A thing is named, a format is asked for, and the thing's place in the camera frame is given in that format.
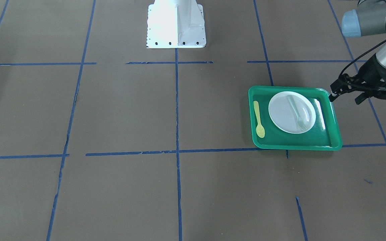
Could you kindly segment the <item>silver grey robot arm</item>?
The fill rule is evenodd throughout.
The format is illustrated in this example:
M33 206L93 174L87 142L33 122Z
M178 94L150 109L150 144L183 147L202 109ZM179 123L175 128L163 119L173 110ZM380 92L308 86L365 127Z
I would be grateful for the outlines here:
M354 38L386 33L386 0L360 0L357 8L345 12L341 31L344 37ZM373 47L377 50L358 70L349 76L343 69L331 84L331 102L340 95L358 91L357 105L368 98L386 100L386 39Z

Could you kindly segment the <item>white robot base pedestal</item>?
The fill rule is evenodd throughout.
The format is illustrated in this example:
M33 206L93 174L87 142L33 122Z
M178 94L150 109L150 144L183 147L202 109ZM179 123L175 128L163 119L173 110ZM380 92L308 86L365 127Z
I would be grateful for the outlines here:
M155 0L147 9L146 47L204 48L204 9L196 0Z

